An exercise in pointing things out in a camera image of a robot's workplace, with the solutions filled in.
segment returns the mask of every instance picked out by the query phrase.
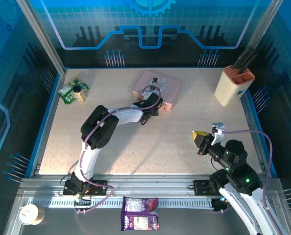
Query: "small bottle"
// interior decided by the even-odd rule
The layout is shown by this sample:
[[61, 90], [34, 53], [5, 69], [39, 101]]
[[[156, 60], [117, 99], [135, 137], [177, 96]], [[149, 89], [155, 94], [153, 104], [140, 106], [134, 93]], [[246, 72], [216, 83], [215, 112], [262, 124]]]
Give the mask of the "small bottle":
[[79, 102], [84, 102], [87, 98], [85, 92], [79, 85], [73, 87], [73, 93]]

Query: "blue wall panel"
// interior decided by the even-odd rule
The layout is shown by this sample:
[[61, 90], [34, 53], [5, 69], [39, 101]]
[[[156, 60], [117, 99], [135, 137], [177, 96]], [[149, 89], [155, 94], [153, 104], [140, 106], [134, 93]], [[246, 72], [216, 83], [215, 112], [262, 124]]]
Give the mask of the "blue wall panel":
[[55, 76], [16, 1], [0, 1], [0, 108], [10, 123], [0, 109], [0, 234], [26, 171], [11, 156], [30, 158]]
[[[258, 49], [260, 57], [251, 68], [256, 80], [250, 89], [254, 95], [264, 87], [266, 103], [257, 109], [259, 120], [273, 142], [277, 175], [284, 188], [291, 188], [291, 0], [283, 1]], [[260, 103], [259, 97], [254, 101]]]
[[[211, 67], [233, 62], [249, 42], [269, 1], [31, 3], [66, 67], [112, 67], [114, 63], [105, 60], [110, 57], [107, 50], [121, 50], [127, 67]], [[199, 63], [200, 57], [204, 60], [208, 55], [217, 60]]]

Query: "purple snack bag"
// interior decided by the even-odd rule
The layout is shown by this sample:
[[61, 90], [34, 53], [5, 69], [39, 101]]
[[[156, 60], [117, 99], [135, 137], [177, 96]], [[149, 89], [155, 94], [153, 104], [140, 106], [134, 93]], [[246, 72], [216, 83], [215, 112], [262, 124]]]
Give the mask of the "purple snack bag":
[[121, 230], [159, 230], [158, 198], [123, 198]]

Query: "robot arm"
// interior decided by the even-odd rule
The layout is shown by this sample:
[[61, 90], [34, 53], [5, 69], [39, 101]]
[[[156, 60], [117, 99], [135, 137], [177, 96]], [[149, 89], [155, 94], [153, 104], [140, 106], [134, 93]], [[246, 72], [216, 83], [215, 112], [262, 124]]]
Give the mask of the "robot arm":
[[[99, 112], [100, 112], [100, 109], [104, 109], [104, 108], [102, 108], [101, 106], [96, 108], [96, 110], [99, 110]], [[84, 129], [86, 128], [86, 125], [88, 125], [90, 120], [94, 120], [95, 121], [95, 118], [93, 118], [93, 117], [94, 117], [94, 114], [95, 114], [96, 110], [91, 114], [91, 116], [85, 122], [85, 124], [83, 125], [83, 128], [82, 128], [82, 131], [84, 131]], [[135, 109], [122, 110], [122, 111], [119, 111], [119, 112], [115, 113], [114, 117], [111, 117], [111, 119], [112, 119], [112, 123], [113, 122], [117, 122], [116, 126], [120, 126], [120, 125], [129, 123], [129, 122], [139, 122], [141, 120], [143, 114], [144, 113], [141, 110], [135, 110]], [[104, 147], [104, 145], [106, 145], [109, 142], [110, 137], [109, 137], [109, 135], [102, 136], [100, 138], [101, 139], [100, 140], [101, 143], [100, 142], [98, 142], [98, 143], [96, 142], [96, 146], [98, 146], [99, 148], [96, 147], [96, 148], [93, 148], [93, 149], [92, 149], [92, 145], [91, 145], [90, 149], [89, 148], [86, 149], [86, 144], [84, 142], [85, 138], [86, 138], [86, 135], [83, 134], [82, 135], [82, 148], [81, 148], [81, 153], [84, 151], [84, 155], [83, 155], [83, 158], [82, 158], [82, 171], [84, 172], [84, 175], [85, 175], [86, 179], [91, 179], [93, 177], [93, 175], [94, 175], [94, 166], [95, 166], [95, 163], [97, 161], [97, 156], [98, 156], [100, 150], [102, 149], [102, 147]], [[80, 165], [79, 165], [79, 163], [78, 163], [78, 165], [76, 167], [75, 175], [79, 180], [81, 180], [82, 182], [85, 182], [85, 179], [83, 178], [82, 174], [80, 173]]]
[[258, 174], [246, 163], [247, 152], [242, 142], [230, 140], [225, 147], [221, 146], [222, 137], [221, 132], [217, 132], [218, 125], [216, 123], [212, 126], [212, 133], [217, 133], [215, 137], [206, 132], [194, 132], [198, 154], [211, 155], [224, 168], [210, 175], [212, 191], [218, 191], [227, 199], [251, 235], [279, 234], [273, 220], [282, 234], [287, 235], [267, 198], [268, 208], [263, 205], [263, 184]]
[[[102, 124], [100, 124], [100, 121], [115, 109], [107, 109], [102, 105], [96, 107], [81, 127], [81, 170], [86, 179], [92, 180], [97, 156], [100, 150], [110, 141], [115, 128], [129, 122], [141, 122], [141, 125], [144, 125], [152, 116], [158, 116], [158, 109], [163, 103], [162, 98], [160, 98], [159, 102], [158, 99], [159, 96], [152, 92], [146, 97], [146, 100], [133, 103], [127, 109], [119, 110], [106, 118]], [[99, 125], [99, 127], [89, 137], [87, 146], [85, 139], [97, 125]], [[86, 182], [83, 175], [80, 171], [80, 162], [78, 162], [76, 170], [71, 176], [72, 185], [68, 187], [77, 189], [81, 195], [84, 195], [85, 192], [91, 188], [91, 185]]]

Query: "gear logo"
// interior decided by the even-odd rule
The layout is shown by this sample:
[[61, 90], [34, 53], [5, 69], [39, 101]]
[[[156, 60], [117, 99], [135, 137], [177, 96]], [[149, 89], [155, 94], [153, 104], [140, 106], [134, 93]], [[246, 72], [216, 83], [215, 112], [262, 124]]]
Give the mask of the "gear logo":
[[170, 5], [176, 3], [176, 0], [126, 0], [126, 2], [136, 13], [152, 17], [158, 16], [159, 13], [165, 14], [165, 10], [170, 9]]

